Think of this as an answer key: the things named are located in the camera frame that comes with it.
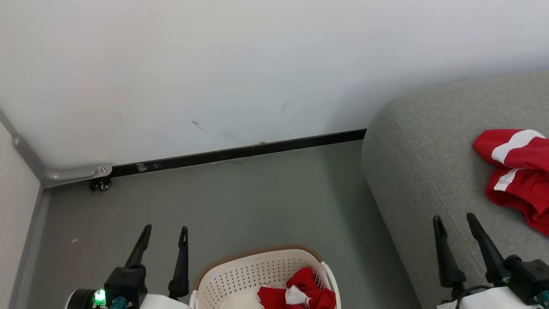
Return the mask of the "grey metal support foot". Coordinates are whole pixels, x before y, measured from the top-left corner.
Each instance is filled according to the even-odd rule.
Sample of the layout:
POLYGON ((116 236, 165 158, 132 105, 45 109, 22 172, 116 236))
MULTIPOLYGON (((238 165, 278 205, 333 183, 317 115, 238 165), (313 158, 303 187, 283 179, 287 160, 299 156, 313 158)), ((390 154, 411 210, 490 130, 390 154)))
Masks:
POLYGON ((103 179, 112 174, 113 167, 109 164, 63 169, 50 167, 39 158, 39 155, 21 135, 14 135, 12 143, 44 188, 103 179))

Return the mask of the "red white garment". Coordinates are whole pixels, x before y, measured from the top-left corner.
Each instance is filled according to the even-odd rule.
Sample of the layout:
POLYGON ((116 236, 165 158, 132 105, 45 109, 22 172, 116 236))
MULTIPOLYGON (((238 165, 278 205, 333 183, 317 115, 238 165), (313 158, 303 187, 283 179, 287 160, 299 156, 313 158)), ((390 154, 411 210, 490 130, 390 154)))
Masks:
POLYGON ((310 267, 301 268, 286 282, 285 288, 263 284, 257 292, 263 309, 336 309, 337 296, 321 289, 310 267))
POLYGON ((495 166, 486 197, 520 211, 530 227, 549 236, 549 138, 535 130, 492 129, 473 148, 495 166))

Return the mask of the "black baseboard strip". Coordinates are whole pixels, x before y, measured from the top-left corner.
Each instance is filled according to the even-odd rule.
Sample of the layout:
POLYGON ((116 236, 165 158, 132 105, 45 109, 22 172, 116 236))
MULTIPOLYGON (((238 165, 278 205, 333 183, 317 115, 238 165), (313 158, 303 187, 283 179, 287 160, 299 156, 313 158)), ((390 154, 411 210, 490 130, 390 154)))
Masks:
POLYGON ((258 143, 256 145, 224 149, 215 152, 198 153, 189 156, 165 158, 163 160, 145 161, 137 164, 114 166, 110 177, 133 176, 163 170, 214 164, 220 161, 237 160, 244 157, 261 156, 271 153, 292 151, 296 149, 326 146, 335 143, 344 143, 364 139, 366 129, 351 130, 341 133, 332 133, 300 139, 289 139, 280 142, 258 143))

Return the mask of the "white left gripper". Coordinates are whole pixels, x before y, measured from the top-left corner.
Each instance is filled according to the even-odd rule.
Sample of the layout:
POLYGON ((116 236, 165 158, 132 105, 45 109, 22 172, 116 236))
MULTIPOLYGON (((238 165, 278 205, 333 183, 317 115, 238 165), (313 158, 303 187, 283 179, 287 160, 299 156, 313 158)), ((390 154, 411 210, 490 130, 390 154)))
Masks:
MULTIPOLYGON (((125 263, 125 268, 142 267, 142 258, 148 248, 152 225, 144 227, 125 263)), ((183 226, 178 241, 178 256, 173 279, 169 283, 169 297, 147 294, 140 309, 191 309, 187 304, 176 301, 190 293, 188 229, 183 226)), ((117 298, 112 307, 106 306, 105 290, 77 289, 70 294, 65 309, 127 309, 126 300, 117 298)))

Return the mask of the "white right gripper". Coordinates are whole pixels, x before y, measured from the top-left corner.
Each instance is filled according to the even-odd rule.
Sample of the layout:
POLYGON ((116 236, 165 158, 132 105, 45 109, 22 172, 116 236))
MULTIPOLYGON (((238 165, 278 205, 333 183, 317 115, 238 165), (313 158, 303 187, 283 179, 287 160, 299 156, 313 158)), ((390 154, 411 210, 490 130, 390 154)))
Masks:
MULTIPOLYGON (((439 283, 444 288, 463 288, 465 274, 452 254, 442 219, 436 215, 432 221, 439 283)), ((504 259, 499 250, 474 213, 467 213, 467 221, 486 266, 486 281, 494 286, 506 285, 505 279, 509 278, 509 271, 504 267, 504 259)), ((455 297, 454 301, 438 305, 437 309, 543 309, 543 289, 537 286, 530 298, 524 301, 508 286, 472 286, 455 297)))

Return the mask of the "grey fabric sofa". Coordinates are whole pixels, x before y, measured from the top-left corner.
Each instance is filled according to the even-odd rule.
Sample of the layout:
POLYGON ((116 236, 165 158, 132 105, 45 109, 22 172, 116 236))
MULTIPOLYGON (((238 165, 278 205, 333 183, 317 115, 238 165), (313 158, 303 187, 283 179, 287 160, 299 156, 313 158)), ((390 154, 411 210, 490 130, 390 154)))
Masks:
POLYGON ((422 309, 450 298, 441 287, 433 217, 439 215, 468 286, 486 267, 466 214, 477 216, 504 258, 549 264, 549 236, 485 194, 494 166, 474 151, 485 130, 533 129, 549 138, 549 70, 479 79, 405 95, 375 117, 362 170, 422 309))

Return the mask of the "cream perforated laundry basket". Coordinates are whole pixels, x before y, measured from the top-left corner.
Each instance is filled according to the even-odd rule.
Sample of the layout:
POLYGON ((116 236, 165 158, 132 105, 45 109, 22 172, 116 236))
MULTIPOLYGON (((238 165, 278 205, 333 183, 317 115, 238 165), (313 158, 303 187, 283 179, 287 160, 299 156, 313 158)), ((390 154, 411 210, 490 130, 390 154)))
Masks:
POLYGON ((190 308, 264 309, 258 297, 261 286, 285 289, 303 268, 312 270, 315 286, 333 291, 334 309, 342 309, 331 268, 315 250, 294 244, 242 252, 210 264, 195 282, 190 308))

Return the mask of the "small black caster wheel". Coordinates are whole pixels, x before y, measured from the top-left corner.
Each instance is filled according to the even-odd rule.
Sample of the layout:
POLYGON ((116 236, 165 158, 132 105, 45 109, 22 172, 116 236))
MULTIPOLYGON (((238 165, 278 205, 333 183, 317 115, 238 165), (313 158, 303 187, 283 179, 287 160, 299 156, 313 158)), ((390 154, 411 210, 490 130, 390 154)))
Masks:
POLYGON ((92 179, 89 182, 89 188, 93 191, 106 191, 111 188, 112 178, 110 176, 104 178, 92 179))

